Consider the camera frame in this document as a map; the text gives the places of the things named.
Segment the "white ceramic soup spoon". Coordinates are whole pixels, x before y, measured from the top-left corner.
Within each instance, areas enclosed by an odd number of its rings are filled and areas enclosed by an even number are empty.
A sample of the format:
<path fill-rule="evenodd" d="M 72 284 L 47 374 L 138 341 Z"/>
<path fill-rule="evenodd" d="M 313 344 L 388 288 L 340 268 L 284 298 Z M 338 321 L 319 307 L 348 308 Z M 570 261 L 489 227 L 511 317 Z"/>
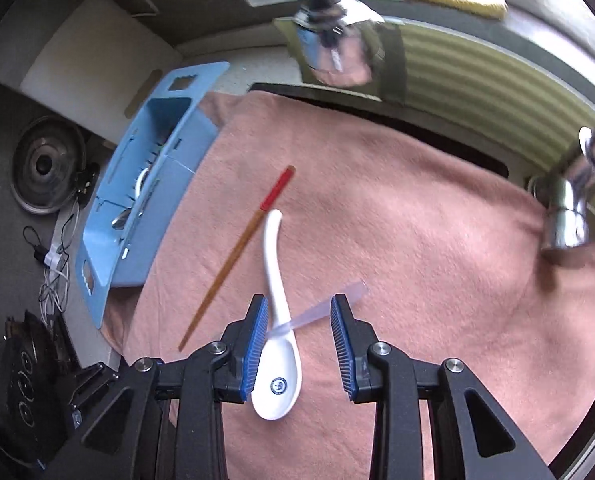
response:
<path fill-rule="evenodd" d="M 262 232 L 262 256 L 268 288 L 269 328 L 291 321 L 279 264 L 279 234 L 283 214 L 279 209 L 267 214 Z M 267 422 L 288 415 L 299 398 L 303 382 L 302 360 L 293 330 L 267 335 L 252 391 L 255 413 Z"/>

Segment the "engraved metal spoon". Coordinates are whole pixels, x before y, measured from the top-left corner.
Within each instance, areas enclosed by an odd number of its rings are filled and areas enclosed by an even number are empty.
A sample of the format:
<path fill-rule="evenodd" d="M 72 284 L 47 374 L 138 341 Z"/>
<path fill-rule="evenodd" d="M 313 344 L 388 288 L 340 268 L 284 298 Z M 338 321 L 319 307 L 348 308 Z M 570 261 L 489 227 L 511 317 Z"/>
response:
<path fill-rule="evenodd" d="M 126 228 L 127 221 L 130 217 L 132 209 L 126 208 L 124 209 L 116 218 L 114 218 L 111 222 L 111 227 L 114 230 L 123 230 Z"/>

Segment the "dark curved red chopstick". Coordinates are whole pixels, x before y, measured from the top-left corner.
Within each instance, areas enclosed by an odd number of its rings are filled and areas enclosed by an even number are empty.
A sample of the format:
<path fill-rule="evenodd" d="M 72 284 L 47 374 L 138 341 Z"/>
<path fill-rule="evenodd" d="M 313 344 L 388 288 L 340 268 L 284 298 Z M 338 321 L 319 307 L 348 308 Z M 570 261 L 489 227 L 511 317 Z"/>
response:
<path fill-rule="evenodd" d="M 179 351 L 182 351 L 184 348 L 186 348 L 186 344 L 189 342 L 191 336 L 200 325 L 202 318 L 204 318 L 204 315 L 206 315 L 207 310 L 216 298 L 220 288 L 222 285 L 224 285 L 224 282 L 227 280 L 233 268 L 240 260 L 244 250 L 247 248 L 247 245 L 250 244 L 250 240 L 253 238 L 259 229 L 259 226 L 262 224 L 262 220 L 265 219 L 268 212 L 274 203 L 276 203 L 276 200 L 280 197 L 284 188 L 288 186 L 295 174 L 296 168 L 293 165 L 288 165 L 288 167 L 283 170 L 278 180 L 276 180 L 276 183 L 273 185 L 272 189 L 266 195 L 262 203 L 260 203 L 259 207 L 255 210 L 252 218 L 250 218 L 250 221 L 247 223 L 244 231 L 236 241 L 236 244 L 231 249 L 231 252 L 229 252 L 228 258 L 221 266 L 215 280 L 212 281 L 212 285 L 210 285 L 208 291 L 206 292 L 200 307 L 198 307 L 198 310 L 196 310 L 194 313 L 193 318 L 186 329 L 186 333 L 183 334 L 178 344 L 177 349 Z"/>

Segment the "chrome kitchen faucet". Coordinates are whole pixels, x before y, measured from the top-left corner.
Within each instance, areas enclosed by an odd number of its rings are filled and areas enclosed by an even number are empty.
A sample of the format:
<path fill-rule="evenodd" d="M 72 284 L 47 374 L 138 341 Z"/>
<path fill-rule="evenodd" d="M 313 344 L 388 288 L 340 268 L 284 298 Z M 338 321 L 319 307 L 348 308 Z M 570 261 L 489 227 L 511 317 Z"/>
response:
<path fill-rule="evenodd" d="M 359 0 L 306 0 L 293 22 L 303 73 L 318 84 L 439 114 L 532 159 L 541 252 L 571 266 L 595 259 L 595 109 L 581 94 L 507 49 L 386 20 Z"/>

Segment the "clear plastic spoon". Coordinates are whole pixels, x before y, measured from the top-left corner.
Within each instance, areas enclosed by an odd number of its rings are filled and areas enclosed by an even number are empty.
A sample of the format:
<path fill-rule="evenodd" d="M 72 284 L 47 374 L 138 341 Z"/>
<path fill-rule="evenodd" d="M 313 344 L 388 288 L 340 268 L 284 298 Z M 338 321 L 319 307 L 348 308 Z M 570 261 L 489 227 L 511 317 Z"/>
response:
<path fill-rule="evenodd" d="M 363 299 L 363 297 L 367 295 L 367 292 L 368 286 L 364 281 L 358 281 L 356 283 L 349 284 L 342 290 L 342 294 L 346 296 L 346 300 L 351 306 L 353 304 L 357 304 L 360 299 Z M 317 322 L 322 318 L 329 316 L 331 301 L 331 298 L 322 300 L 319 302 L 319 304 L 315 304 L 300 315 L 297 315 L 296 318 L 291 318 L 290 321 L 276 326 L 267 333 L 268 337 L 272 338 L 281 336 L 288 333 L 290 330 L 298 330 L 303 326 Z"/>

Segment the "pink towel mat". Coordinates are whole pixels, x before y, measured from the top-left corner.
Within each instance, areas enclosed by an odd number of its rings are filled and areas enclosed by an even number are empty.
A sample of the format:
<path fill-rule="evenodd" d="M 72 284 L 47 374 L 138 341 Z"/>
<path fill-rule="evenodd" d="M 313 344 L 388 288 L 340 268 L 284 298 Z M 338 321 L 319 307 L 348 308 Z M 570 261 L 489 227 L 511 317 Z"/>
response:
<path fill-rule="evenodd" d="M 521 188 L 411 136 L 264 92 L 209 93 L 218 138 L 140 290 L 108 295 L 102 332 L 127 360 L 177 361 L 243 318 L 265 292 L 254 238 L 201 324 L 190 322 L 250 216 L 285 167 L 295 177 L 279 261 L 302 313 L 363 282 L 357 318 L 412 356 L 462 359 L 544 460 L 595 400 L 595 262 L 540 257 L 543 207 Z"/>

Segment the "blue plastic drain basket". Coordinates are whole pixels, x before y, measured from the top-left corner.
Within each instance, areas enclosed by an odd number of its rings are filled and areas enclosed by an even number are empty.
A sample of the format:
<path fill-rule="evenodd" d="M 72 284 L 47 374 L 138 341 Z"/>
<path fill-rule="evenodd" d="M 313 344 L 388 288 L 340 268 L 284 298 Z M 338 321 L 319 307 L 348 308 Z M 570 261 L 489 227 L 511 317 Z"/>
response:
<path fill-rule="evenodd" d="M 178 68 L 163 77 L 108 163 L 84 224 L 76 278 L 100 328 L 113 288 L 145 283 L 168 224 L 218 127 L 200 103 L 227 62 Z"/>

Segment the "white cutting board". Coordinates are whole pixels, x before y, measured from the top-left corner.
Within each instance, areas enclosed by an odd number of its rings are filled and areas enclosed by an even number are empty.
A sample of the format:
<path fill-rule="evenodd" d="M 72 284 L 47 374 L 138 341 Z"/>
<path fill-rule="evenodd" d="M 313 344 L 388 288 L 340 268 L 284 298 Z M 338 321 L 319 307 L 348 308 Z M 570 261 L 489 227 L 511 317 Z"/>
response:
<path fill-rule="evenodd" d="M 117 144 L 182 56 L 112 0 L 84 0 L 30 66 L 20 92 Z"/>

